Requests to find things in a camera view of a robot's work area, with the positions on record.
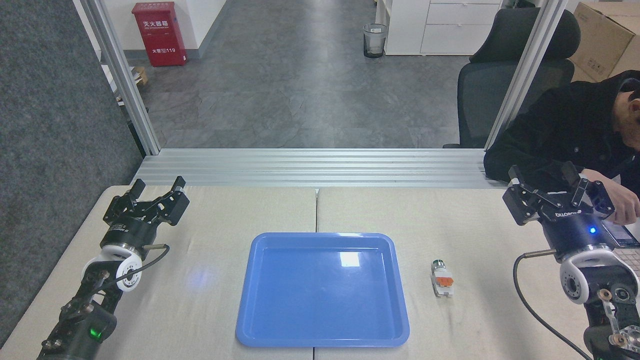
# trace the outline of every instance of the hand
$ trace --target hand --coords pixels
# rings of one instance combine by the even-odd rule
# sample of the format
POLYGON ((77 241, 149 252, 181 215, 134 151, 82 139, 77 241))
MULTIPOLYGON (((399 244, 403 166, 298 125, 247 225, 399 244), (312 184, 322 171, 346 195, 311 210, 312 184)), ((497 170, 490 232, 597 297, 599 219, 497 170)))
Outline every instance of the hand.
POLYGON ((637 218, 640 217, 640 200, 638 200, 638 196, 634 192, 595 170, 586 168, 581 174, 586 176, 589 181, 601 181, 604 188, 607 189, 609 198, 611 198, 611 202, 616 208, 609 220, 618 225, 629 225, 636 222, 637 218))

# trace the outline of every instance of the cable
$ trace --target cable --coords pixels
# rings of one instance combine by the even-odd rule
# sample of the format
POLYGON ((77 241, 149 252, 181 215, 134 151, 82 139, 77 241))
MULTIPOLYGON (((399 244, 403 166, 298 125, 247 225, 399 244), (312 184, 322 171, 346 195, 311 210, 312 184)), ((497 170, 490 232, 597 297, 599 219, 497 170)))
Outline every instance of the cable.
POLYGON ((141 271, 143 271, 144 269, 153 266, 155 263, 157 263, 158 261, 160 261, 160 259, 162 259, 167 252, 169 252, 169 245, 167 244, 163 244, 163 248, 164 251, 162 252, 162 254, 158 255, 157 258, 153 259, 152 261, 149 261, 147 264, 133 270, 132 272, 128 272, 126 274, 124 274, 123 276, 117 277, 116 279, 113 279, 112 281, 107 282, 106 284, 103 284, 102 286, 100 286, 99 288, 94 289, 88 296, 91 297, 95 294, 97 294, 98 292, 106 289, 106 288, 110 288, 111 286, 113 286, 114 284, 118 283, 118 281, 122 281, 132 275, 135 275, 141 271))
POLYGON ((580 349, 578 346, 576 346, 576 344, 572 343, 571 340, 565 338, 557 330, 555 330, 553 327, 551 327, 551 325, 547 324, 546 321, 542 320, 542 318, 538 314, 536 314, 535 311, 533 311, 533 309, 531 308, 529 303, 524 299, 524 296, 522 295, 522 292, 520 291, 520 285, 518 284, 518 264, 520 263, 520 260, 522 260, 524 258, 529 258, 529 257, 531 257, 530 253, 522 254, 522 255, 518 256, 518 258, 516 259, 516 262, 513 264, 513 283, 516 286, 516 292, 518 293, 518 296, 520 297, 520 300, 522 301, 522 304, 524 304, 524 307, 526 307, 527 310, 529 310, 529 312, 533 315, 533 317, 535 317, 536 320, 539 321, 544 327, 546 327, 551 333, 553 333, 558 338, 560 338, 560 340, 564 341, 567 345, 569 345, 572 349, 577 351, 578 354, 580 354, 585 359, 592 360, 592 358, 590 356, 588 356, 584 351, 582 351, 582 349, 580 349))

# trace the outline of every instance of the fire extinguisher box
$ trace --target fire extinguisher box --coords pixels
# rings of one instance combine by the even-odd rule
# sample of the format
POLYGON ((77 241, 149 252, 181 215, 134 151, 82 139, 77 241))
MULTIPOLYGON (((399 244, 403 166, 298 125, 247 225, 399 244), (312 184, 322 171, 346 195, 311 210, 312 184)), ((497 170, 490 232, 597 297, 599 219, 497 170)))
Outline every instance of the fire extinguisher box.
POLYGON ((136 17, 151 66, 184 65, 184 50, 173 1, 137 3, 131 13, 136 17))

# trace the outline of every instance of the black jacket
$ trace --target black jacket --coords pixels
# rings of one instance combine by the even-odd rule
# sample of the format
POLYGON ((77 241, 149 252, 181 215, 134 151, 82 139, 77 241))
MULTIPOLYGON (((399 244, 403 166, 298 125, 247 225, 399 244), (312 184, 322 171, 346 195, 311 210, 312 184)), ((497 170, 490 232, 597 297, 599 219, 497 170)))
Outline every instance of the black jacket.
POLYGON ((571 161, 614 177, 640 195, 640 156, 612 129, 613 104, 624 80, 640 79, 640 71, 625 71, 600 83, 577 81, 546 91, 520 114, 484 155, 486 175, 509 181, 518 165, 521 182, 545 192, 568 190, 561 166, 571 161))

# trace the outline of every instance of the person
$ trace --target person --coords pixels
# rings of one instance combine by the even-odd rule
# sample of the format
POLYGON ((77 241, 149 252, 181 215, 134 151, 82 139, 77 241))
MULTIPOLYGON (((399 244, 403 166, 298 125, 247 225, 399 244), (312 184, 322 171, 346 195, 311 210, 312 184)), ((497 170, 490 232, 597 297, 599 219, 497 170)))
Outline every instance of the person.
POLYGON ((561 167, 571 161, 590 181, 603 182, 627 225, 640 217, 640 71, 599 83, 576 81, 547 90, 519 114, 484 155, 486 175, 509 181, 518 165, 522 181, 544 192, 568 190, 561 167))

